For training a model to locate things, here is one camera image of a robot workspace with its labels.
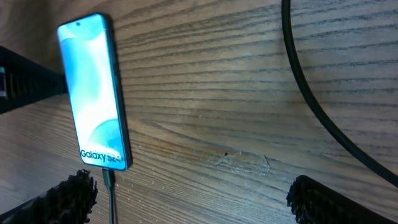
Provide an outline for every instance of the brown wood tabletop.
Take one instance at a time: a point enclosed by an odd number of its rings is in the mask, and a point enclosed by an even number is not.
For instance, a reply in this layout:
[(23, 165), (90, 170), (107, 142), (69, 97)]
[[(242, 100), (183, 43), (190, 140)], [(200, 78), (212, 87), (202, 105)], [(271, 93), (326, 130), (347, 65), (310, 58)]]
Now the brown wood tabletop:
[[(62, 72), (59, 24), (114, 19), (134, 157), (117, 172), (122, 223), (295, 223), (301, 174), (398, 222), (398, 190), (346, 152), (296, 86), (280, 0), (0, 0), (0, 45)], [(398, 3), (293, 1), (305, 75), (332, 120), (398, 174)], [(83, 165), (67, 95), (0, 115), (0, 213)]]

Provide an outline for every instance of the phone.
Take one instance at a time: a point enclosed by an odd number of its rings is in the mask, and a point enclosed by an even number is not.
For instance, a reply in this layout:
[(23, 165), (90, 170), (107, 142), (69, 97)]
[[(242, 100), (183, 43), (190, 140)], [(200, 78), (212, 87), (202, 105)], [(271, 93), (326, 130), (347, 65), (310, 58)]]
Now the phone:
[(132, 164), (111, 19), (95, 13), (57, 29), (80, 157), (126, 170)]

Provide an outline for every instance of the thick black cable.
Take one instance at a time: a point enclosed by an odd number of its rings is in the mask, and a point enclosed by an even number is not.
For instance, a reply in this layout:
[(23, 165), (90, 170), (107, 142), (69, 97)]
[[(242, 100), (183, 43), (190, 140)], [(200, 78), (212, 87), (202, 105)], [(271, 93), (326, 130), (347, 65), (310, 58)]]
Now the thick black cable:
[(114, 224), (114, 171), (103, 169), (104, 184), (109, 193), (109, 223)]
[(299, 57), (294, 45), (294, 38), (292, 33), (292, 24), (290, 18), (290, 0), (282, 0), (282, 30), (284, 33), (284, 40), (286, 52), (289, 57), (290, 66), (296, 79), (297, 85), (311, 108), (312, 112), (321, 122), (321, 124), (328, 130), (328, 132), (355, 158), (362, 162), (366, 167), (371, 169), (380, 177), (390, 182), (392, 185), (398, 187), (398, 176), (393, 172), (375, 161), (372, 157), (362, 151), (355, 143), (353, 143), (328, 117), (322, 107), (319, 105), (317, 99), (313, 95), (300, 65)]

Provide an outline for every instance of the blue and white wallpaper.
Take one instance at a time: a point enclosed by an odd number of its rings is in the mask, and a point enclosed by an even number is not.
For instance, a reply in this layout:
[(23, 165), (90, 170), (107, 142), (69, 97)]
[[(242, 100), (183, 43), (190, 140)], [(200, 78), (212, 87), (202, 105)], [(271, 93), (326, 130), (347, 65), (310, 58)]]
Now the blue and white wallpaper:
[(125, 169), (103, 16), (93, 14), (60, 26), (58, 39), (81, 159)]

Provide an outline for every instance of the wood grain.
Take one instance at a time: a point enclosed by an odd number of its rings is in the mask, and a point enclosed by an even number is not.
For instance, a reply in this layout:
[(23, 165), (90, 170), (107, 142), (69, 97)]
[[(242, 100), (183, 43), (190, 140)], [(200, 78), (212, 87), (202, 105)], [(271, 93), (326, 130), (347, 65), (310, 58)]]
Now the wood grain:
[[(305, 104), (277, 0), (0, 1), (0, 45), (62, 71), (58, 24), (114, 18), (134, 165), (116, 174), (119, 223), (294, 223), (305, 174), (398, 222), (398, 190), (353, 159)], [(292, 3), (314, 94), (369, 155), (398, 173), (398, 4)], [(0, 213), (81, 162), (68, 96), (0, 116)], [(107, 223), (101, 171), (90, 218)]]

